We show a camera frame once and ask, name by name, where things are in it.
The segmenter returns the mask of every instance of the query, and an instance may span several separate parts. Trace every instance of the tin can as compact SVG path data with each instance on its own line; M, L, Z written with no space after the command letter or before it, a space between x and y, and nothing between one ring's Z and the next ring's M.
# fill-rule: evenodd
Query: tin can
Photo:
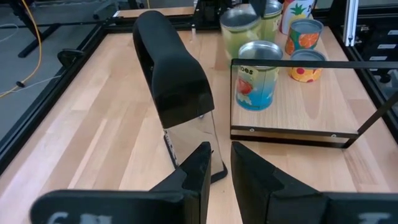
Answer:
M243 45L239 58L281 60L283 51L278 45L257 40ZM273 99L279 68L263 66L239 66L235 84L238 105L253 111L268 108Z
M291 23L296 19L307 18L311 14L313 3L314 0L285 0L280 23L281 33L287 34Z
M313 19L297 19L292 22L285 51L291 55L295 50L314 49L317 46L323 24Z
M326 57L312 49L303 49L295 51L290 57L291 60L309 60L309 61L325 61ZM322 68L303 68L293 67L289 69L289 76L299 82L313 82L319 79Z
M275 42L281 14L282 4L279 1L267 1L266 11L262 18L262 40Z
M261 18L250 7L226 11L220 18L220 24L228 60L238 58L242 45L261 39Z

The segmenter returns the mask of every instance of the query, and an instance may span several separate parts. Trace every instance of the wooden tabletop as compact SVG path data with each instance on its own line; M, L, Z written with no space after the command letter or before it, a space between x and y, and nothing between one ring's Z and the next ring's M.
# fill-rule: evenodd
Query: wooden tabletop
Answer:
M179 34L211 84L220 151L230 172L230 83L221 34ZM329 60L346 60L330 29L322 41ZM335 113L363 123L374 106L357 76L329 75L346 102ZM174 169L162 136L131 34L108 35L0 177L0 223L28 223L32 202L55 189L150 189ZM243 144L318 190L398 192L398 147L381 119L345 151ZM210 191L208 223L241 223L230 174Z

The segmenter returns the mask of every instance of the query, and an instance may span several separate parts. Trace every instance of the green can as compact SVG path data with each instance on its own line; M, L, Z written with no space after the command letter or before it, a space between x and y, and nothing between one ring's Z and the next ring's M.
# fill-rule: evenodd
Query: green can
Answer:
M242 45L261 39L261 18L250 7L226 11L220 18L220 24L228 60L238 58Z
M275 42L282 14L282 4L279 1L267 1L266 11L262 18L262 40Z

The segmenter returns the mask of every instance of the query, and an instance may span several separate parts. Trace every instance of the red fruit graphic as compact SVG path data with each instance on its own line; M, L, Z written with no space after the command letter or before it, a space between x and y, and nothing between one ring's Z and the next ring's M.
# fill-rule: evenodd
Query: red fruit graphic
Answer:
M252 90L253 86L250 83L244 81L241 78L238 78L238 92L246 95L249 94Z
M305 72L304 68L298 68L297 69L297 74L299 74L299 75L303 75L304 72Z

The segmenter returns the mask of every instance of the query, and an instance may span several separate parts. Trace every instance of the orange can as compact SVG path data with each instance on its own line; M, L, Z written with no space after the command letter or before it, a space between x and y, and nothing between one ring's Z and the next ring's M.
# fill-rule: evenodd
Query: orange can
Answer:
M326 57L312 49L303 49L295 51L291 60L308 60L308 61L325 61ZM321 76L322 68L305 68L305 67L292 67L289 69L289 76L299 82L314 82Z

